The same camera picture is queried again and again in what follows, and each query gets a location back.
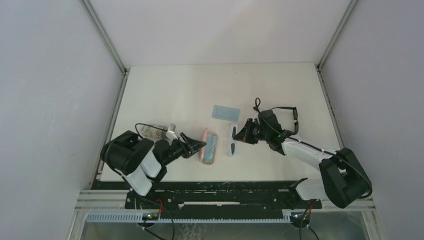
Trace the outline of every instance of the white wall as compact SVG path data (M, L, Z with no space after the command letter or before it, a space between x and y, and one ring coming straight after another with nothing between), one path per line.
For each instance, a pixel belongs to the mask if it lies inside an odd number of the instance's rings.
M121 74L77 0L0 1L0 239L64 239Z
M92 0L127 67L317 64L349 0Z
M423 239L424 1L361 1L324 67L390 240Z

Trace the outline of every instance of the light blue rectangular cloth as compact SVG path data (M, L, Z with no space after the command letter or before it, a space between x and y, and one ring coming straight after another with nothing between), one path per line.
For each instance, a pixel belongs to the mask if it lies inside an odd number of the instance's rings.
M215 147L217 146L218 137L208 134L206 137L206 146L204 147L203 162L211 164L214 162Z
M226 107L226 106L213 106L212 118L227 120L231 122L238 122L240 117L240 109Z

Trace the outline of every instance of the gray wall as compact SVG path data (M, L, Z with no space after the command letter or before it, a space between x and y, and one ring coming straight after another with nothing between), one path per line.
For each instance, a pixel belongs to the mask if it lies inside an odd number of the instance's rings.
M2 0L0 75L0 239L64 239L121 74L78 0Z
M324 67L391 240L422 239L424 1L361 1Z

